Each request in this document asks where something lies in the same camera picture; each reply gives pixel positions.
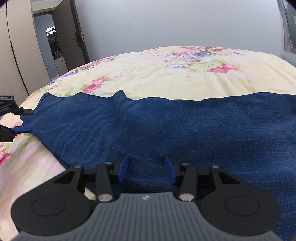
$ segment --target brown door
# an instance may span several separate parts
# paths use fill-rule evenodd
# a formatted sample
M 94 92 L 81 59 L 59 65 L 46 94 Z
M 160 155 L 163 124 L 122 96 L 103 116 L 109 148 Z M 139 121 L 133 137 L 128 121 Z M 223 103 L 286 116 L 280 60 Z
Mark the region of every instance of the brown door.
M 68 70 L 89 63 L 74 0 L 63 0 L 52 18 Z

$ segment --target floral bedsheet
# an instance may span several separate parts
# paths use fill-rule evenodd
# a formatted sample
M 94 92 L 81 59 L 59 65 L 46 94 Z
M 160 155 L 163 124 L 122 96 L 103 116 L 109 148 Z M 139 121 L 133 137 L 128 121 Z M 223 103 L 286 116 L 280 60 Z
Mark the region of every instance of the floral bedsheet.
M 296 69 L 282 59 L 245 50 L 219 47 L 162 47 L 97 60 L 71 70 L 30 95 L 22 104 L 34 109 L 44 93 L 72 96 L 78 92 L 110 97 L 163 97 L 200 101 L 268 91 L 296 94 Z M 22 125 L 19 116 L 5 115 L 0 124 Z M 0 142 L 0 239 L 17 230 L 10 217 L 12 203 L 23 193 L 64 171 L 54 156 L 31 134 L 13 143 Z M 86 191 L 89 198 L 93 194 Z

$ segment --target mattress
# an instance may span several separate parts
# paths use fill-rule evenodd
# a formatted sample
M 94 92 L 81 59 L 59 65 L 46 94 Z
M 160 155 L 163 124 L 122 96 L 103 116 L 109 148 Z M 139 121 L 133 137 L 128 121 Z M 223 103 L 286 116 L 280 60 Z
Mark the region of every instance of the mattress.
M 34 92 L 21 106 L 36 108 L 46 92 L 110 97 L 119 90 L 134 100 L 162 97 L 200 101 L 264 91 L 296 95 L 296 69 L 265 53 L 202 46 L 162 47 L 80 66 Z M 13 127 L 22 125 L 22 121 L 10 113 L 0 124 Z M 13 143 L 0 142 L 0 239 L 7 241 L 17 235 L 10 217 L 12 203 L 62 171 L 62 165 L 31 134 L 19 134 Z M 89 190 L 85 194 L 94 196 Z

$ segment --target wardrobe door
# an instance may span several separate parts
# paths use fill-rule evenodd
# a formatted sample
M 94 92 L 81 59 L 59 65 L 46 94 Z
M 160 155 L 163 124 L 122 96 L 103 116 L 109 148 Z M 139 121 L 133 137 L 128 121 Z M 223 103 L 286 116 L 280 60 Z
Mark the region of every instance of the wardrobe door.
M 31 0 L 9 0 L 7 20 L 10 41 L 29 94 L 50 82 L 38 45 Z
M 6 16 L 6 4 L 0 8 L 0 95 L 13 95 L 17 104 L 28 97 L 12 53 Z

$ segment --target denim garment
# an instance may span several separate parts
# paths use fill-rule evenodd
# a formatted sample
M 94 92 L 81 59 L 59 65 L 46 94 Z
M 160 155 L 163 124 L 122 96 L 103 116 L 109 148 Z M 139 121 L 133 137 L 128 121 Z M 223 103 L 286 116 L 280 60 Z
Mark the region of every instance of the denim garment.
M 164 156 L 209 168 L 216 164 L 272 195 L 281 205 L 276 233 L 296 235 L 296 96 L 255 93 L 202 101 L 131 100 L 46 93 L 24 125 L 69 167 L 95 167 L 128 153 L 120 192 L 176 192 Z

